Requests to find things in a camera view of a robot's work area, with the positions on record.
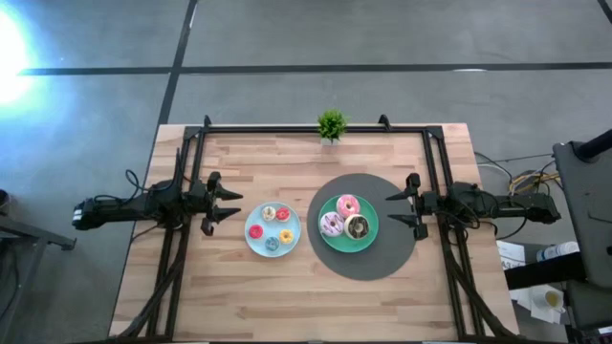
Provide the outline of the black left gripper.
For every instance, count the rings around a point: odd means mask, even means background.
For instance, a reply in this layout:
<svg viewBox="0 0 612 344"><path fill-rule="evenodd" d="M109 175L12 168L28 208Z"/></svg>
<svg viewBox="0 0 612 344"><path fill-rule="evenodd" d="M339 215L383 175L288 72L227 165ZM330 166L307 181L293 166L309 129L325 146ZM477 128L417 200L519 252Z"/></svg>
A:
<svg viewBox="0 0 612 344"><path fill-rule="evenodd" d="M240 208L236 207L218 207L216 206L217 199L231 201L243 198L241 194L229 191L221 185L221 174L218 171L211 172L206 182L199 178L193 179L186 197L191 213L205 215L201 223L201 229L206 236L213 235L213 223L220 223L241 211Z"/></svg>

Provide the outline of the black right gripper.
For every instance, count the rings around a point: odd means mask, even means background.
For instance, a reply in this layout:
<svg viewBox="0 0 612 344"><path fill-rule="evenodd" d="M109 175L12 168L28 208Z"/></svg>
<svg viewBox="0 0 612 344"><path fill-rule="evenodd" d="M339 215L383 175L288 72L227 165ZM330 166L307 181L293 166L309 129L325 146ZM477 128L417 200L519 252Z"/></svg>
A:
<svg viewBox="0 0 612 344"><path fill-rule="evenodd" d="M424 240L428 237L427 225L422 219L424 215L435 216L437 220L442 221L442 227L446 227L448 225L448 220L443 218L442 214L443 201L435 191L427 191L422 194L419 193L419 187L421 186L421 178L419 174L409 174L405 182L406 189L398 194L387 197L387 200L408 199L414 214L389 214L388 218L412 227L414 238L416 240Z"/></svg>

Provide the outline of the large chocolate frosted donut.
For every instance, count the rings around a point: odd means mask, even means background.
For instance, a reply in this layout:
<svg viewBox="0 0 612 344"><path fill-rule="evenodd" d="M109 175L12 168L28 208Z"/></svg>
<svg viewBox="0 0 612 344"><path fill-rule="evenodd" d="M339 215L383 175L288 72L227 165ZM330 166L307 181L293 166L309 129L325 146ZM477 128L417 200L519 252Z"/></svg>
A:
<svg viewBox="0 0 612 344"><path fill-rule="evenodd" d="M368 220L360 214L353 214L347 217L343 228L345 234L353 240L363 239L370 231Z"/></svg>

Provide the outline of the light blue plate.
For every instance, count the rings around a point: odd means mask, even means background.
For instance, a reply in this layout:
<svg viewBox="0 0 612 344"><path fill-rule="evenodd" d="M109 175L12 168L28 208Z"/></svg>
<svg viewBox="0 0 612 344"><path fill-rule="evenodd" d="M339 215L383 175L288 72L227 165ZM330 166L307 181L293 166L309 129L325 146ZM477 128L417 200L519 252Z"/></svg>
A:
<svg viewBox="0 0 612 344"><path fill-rule="evenodd" d="M279 222L276 219L268 222L264 221L262 218L262 208L267 205L273 206L275 209L288 207L292 211L291 218L287 222ZM252 225L261 225L264 227L264 236L261 239L253 240L249 237L248 231ZM268 237L276 237L279 239L279 233L283 229L290 229L293 232L295 236L294 241L289 245L280 243L280 247L277 251L267 251L265 249L266 239ZM301 223L297 213L290 206L279 202L270 202L257 206L245 222L245 240L248 246L253 252L267 258L277 258L290 253L297 246L301 232Z"/></svg>

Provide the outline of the large pink frosted donut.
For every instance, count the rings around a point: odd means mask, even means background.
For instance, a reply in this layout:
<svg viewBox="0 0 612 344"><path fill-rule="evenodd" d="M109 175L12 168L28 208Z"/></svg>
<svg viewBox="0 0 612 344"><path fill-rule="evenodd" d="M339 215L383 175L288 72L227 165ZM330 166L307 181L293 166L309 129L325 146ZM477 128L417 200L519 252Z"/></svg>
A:
<svg viewBox="0 0 612 344"><path fill-rule="evenodd" d="M337 213L344 219L359 214L361 212L361 204L358 198L351 194L340 195L336 203Z"/></svg>

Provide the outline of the large lilac frosted donut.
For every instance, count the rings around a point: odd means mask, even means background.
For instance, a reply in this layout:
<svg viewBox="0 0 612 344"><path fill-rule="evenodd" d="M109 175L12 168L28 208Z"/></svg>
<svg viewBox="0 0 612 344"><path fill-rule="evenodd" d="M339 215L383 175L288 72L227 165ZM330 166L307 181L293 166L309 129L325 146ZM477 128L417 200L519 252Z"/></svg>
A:
<svg viewBox="0 0 612 344"><path fill-rule="evenodd" d="M344 219L334 211L323 214L319 220L320 232L328 237L338 237L344 231Z"/></svg>

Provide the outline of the round grey woven placemat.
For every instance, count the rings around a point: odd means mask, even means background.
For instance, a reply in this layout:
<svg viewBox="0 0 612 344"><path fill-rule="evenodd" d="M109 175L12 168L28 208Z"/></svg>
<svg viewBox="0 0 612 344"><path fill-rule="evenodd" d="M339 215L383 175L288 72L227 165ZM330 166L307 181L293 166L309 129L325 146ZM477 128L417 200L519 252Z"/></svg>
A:
<svg viewBox="0 0 612 344"><path fill-rule="evenodd" d="M322 186L310 202L307 212L308 236L322 264L338 275L359 281L387 277L407 262L416 239L413 229L391 219L391 214L409 214L408 201L388 201L400 192L392 182L370 174L348 174L332 179ZM359 196L361 211L368 207L377 215L379 225L371 244L359 240L363 249L342 252L326 243L328 237L319 230L319 216L336 209L336 198L343 194Z"/></svg>

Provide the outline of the teal plate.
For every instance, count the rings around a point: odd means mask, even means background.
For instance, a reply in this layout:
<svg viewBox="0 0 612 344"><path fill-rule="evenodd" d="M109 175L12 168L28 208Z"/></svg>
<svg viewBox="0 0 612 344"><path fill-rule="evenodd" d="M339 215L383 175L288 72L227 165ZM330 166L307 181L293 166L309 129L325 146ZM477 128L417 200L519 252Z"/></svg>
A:
<svg viewBox="0 0 612 344"><path fill-rule="evenodd" d="M331 248L343 252L343 253L356 253L365 250L369 246L373 244L375 239L377 238L379 232L379 217L378 214L372 204L366 201L364 198L360 196L356 196L361 204L361 212L360 215L364 216L370 225L370 231L366 237L361 240L353 240L349 238L345 232L338 237L328 237L323 235L319 230L319 220L321 216L327 212L337 212L336 211L336 203L337 199L340 195L332 197L328 201L326 201L322 208L319 211L317 217L318 224L318 232L321 235L324 242Z"/></svg>

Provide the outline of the small green potted plant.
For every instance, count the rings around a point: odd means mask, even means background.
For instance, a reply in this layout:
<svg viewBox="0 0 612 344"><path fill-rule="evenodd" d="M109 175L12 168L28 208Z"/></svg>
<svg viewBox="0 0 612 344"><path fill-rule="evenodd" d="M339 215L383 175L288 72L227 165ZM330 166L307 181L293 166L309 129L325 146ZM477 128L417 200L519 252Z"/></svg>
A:
<svg viewBox="0 0 612 344"><path fill-rule="evenodd" d="M317 118L317 124L322 143L333 145L345 133L347 117L338 109L330 109Z"/></svg>

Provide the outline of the white printed paper sheet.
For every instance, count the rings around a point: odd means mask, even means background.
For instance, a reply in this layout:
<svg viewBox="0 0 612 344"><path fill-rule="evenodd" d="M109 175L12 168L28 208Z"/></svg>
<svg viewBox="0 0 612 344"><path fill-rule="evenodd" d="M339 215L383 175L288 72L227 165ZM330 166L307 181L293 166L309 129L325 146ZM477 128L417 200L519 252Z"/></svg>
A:
<svg viewBox="0 0 612 344"><path fill-rule="evenodd" d="M524 246L503 241L497 241L496 244L502 269L514 269L526 264Z"/></svg>

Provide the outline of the white paper napkin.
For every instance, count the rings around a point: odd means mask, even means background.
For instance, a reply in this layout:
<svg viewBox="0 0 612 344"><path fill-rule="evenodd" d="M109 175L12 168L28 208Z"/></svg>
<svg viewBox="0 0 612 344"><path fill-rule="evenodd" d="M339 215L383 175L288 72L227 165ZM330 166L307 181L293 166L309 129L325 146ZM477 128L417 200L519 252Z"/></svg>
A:
<svg viewBox="0 0 612 344"><path fill-rule="evenodd" d="M560 318L566 313L566 309L564 313L558 313L548 308L544 301L544 293L547 290L557 289L548 285L540 285L525 289L511 290L510 296L519 306L528 310L532 318L552 324L559 324Z"/></svg>

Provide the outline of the black horizontal bar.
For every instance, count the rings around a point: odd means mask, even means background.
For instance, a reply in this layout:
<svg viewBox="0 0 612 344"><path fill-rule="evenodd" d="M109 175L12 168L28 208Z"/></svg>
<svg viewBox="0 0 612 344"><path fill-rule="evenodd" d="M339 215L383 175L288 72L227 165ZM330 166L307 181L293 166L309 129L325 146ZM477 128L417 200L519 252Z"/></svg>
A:
<svg viewBox="0 0 612 344"><path fill-rule="evenodd" d="M587 279L579 252L506 269L504 274L509 290L519 290L570 280L585 281Z"/></svg>

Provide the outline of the white plastic bottle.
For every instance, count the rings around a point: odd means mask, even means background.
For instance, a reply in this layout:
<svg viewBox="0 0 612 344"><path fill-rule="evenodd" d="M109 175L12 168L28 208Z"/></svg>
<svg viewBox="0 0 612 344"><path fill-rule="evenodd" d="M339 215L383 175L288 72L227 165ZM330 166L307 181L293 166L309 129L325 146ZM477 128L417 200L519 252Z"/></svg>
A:
<svg viewBox="0 0 612 344"><path fill-rule="evenodd" d="M570 241L545 247L537 252L535 258L538 262L542 262L576 252L579 252L579 244L575 241Z"/></svg>

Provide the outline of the grey metal cart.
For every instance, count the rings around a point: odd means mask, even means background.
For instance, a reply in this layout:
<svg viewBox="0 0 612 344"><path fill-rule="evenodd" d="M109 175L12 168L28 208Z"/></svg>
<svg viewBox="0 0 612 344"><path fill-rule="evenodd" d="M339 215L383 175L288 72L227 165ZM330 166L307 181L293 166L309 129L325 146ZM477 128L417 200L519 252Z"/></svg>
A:
<svg viewBox="0 0 612 344"><path fill-rule="evenodd" d="M72 250L76 238L18 222L10 217L11 194L0 189L0 344L16 333L15 317L23 307L48 245Z"/></svg>

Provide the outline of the black aluminium table frame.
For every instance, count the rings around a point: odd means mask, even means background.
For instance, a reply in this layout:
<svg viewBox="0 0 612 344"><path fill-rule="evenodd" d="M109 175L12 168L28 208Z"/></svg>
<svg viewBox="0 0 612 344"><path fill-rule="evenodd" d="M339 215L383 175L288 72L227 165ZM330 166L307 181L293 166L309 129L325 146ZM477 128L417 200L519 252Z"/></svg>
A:
<svg viewBox="0 0 612 344"><path fill-rule="evenodd" d="M428 221L426 239L393 274L365 282L327 268L303 234L279 258L257 255L245 222L259 205L288 204L305 220L317 190L335 177L366 173L404 188L416 172L434 183L479 183L464 123L369 124L325 146L305 125L214 125L203 140L201 172L219 171L240 194L235 214L212 236L193 225L175 325L159 325L153 341L454 340L458 320L448 291L440 232Z"/></svg>

